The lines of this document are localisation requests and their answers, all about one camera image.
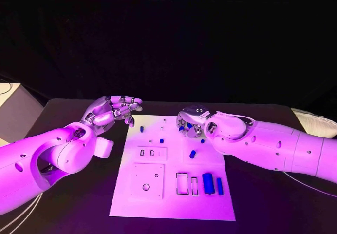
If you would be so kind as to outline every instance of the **small blue piece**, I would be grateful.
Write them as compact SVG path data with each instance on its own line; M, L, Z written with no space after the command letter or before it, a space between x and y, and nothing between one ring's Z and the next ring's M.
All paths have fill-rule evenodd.
M204 181L204 190L206 194L214 194L216 192L215 190L215 183L214 183L214 177L211 173L202 174L202 181Z
M192 150L191 158L195 158L195 155L196 155L196 151L195 151L195 150Z
M216 184L218 184L218 192L219 195L224 195L224 183L222 183L222 178L216 179Z

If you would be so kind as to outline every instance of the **white robotic arm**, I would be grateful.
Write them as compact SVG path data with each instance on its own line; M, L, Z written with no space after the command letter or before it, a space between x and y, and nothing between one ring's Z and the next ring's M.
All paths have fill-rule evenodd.
M93 155L108 158L113 141L98 135L123 119L134 126L133 110L142 100L127 96L101 97L88 107L83 120L64 128L0 147L0 215L47 191L70 174L88 165ZM51 166L41 171L38 159Z
M284 125L191 106L178 116L188 137L206 135L218 152L270 170L304 173L337 183L337 140Z

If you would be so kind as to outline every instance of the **dark table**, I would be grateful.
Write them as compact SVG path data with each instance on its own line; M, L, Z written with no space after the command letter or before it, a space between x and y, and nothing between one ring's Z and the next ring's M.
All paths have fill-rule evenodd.
M28 137L78 121L93 100L54 99ZM144 115L178 115L191 103L144 102ZM288 107L204 103L211 110L304 128ZM129 126L119 122L103 137L114 141L111 156L94 157L87 168L64 178L44 193L39 205L15 233L35 234L329 234L337 233L337 198L307 188L283 172L263 169L225 156L237 221L110 217ZM337 185L309 175L307 183L337 194ZM0 216L0 227L31 203Z

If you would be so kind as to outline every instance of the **black curtain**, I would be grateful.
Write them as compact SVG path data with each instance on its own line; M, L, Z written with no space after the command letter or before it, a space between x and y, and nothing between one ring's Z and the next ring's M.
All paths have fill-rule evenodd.
M44 98L276 103L336 86L335 3L2 4L0 73Z

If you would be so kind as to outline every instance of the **peg board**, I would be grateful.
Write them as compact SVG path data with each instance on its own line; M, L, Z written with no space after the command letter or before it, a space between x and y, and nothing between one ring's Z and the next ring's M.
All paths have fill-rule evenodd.
M209 140L180 134L176 116L133 117L136 126L129 128L110 216L235 221L225 159ZM186 183L178 182L178 173L188 173L188 195L178 194L179 183ZM204 173L214 175L212 195L204 191ZM192 193L192 177L198 180L198 195ZM224 195L216 178L222 179Z

